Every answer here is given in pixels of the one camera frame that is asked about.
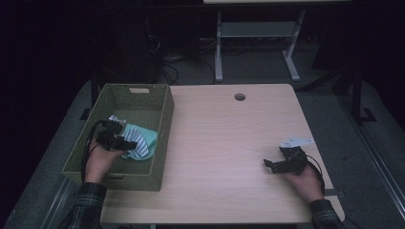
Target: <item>table leg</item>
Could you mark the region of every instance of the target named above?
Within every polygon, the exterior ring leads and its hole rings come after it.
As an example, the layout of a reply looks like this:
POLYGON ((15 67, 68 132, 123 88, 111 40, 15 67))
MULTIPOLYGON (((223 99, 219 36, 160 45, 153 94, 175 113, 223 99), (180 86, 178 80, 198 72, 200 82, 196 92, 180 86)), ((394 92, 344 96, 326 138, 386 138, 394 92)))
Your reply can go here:
POLYGON ((218 12, 217 23, 217 52, 215 53, 215 80, 223 81, 223 61, 221 59, 221 12, 218 12))
POLYGON ((294 62, 292 61, 292 53, 295 48, 295 44, 297 43, 298 35, 300 34, 301 26, 304 21, 304 16, 305 16, 306 11, 301 10, 300 14, 298 15, 298 19, 295 23, 294 30, 291 36, 291 43, 289 44, 289 47, 286 51, 283 51, 283 57, 286 61, 287 67, 289 74, 291 75, 291 78, 293 81, 299 81, 300 76, 298 75, 298 72, 295 68, 294 62))

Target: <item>hand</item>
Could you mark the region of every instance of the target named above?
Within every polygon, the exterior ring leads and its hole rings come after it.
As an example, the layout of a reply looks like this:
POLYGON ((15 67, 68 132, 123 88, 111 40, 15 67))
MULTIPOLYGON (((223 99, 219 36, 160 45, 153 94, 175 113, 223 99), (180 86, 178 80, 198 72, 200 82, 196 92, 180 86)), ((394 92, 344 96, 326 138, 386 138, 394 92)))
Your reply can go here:
POLYGON ((292 183, 298 194, 307 203, 313 202, 317 199, 324 199, 319 179, 313 169, 308 165, 299 176, 292 173, 287 173, 283 174, 283 177, 292 183))
POLYGON ((90 144, 89 160, 86 164, 84 182, 101 183, 114 160, 123 155, 124 151, 107 151, 93 139, 90 144))

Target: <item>blue cloth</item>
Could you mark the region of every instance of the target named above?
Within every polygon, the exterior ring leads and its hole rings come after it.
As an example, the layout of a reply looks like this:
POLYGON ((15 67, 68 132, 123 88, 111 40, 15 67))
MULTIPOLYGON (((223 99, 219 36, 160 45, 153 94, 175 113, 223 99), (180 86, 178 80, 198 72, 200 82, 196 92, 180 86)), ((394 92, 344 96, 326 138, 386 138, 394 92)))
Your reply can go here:
POLYGON ((135 150, 129 150, 122 158, 145 160, 152 157, 156 150, 158 133, 137 125, 127 124, 122 136, 127 141, 135 141, 138 145, 135 150))

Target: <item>white object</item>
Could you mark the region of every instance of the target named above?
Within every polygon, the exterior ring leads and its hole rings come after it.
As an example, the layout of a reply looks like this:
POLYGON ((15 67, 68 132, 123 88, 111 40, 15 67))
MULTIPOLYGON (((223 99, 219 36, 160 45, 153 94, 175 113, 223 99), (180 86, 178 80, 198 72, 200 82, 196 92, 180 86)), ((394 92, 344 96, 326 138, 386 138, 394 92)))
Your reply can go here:
POLYGON ((288 140, 280 144, 281 148, 294 148, 297 146, 307 145, 313 143, 313 139, 305 139, 296 136, 291 136, 288 140))

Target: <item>plaid sleeve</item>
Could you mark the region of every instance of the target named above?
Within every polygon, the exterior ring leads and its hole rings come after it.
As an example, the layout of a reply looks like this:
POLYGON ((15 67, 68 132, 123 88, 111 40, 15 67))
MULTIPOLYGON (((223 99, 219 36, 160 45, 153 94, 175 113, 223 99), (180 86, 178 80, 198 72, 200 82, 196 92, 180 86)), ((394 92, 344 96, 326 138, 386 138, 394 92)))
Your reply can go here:
POLYGON ((100 228, 101 209, 107 188, 97 183, 84 183, 80 186, 71 212, 58 228, 96 229, 100 228))
POLYGON ((319 229, 341 229, 344 228, 342 221, 337 216, 330 201, 327 199, 318 199, 309 204, 312 212, 313 222, 319 229))

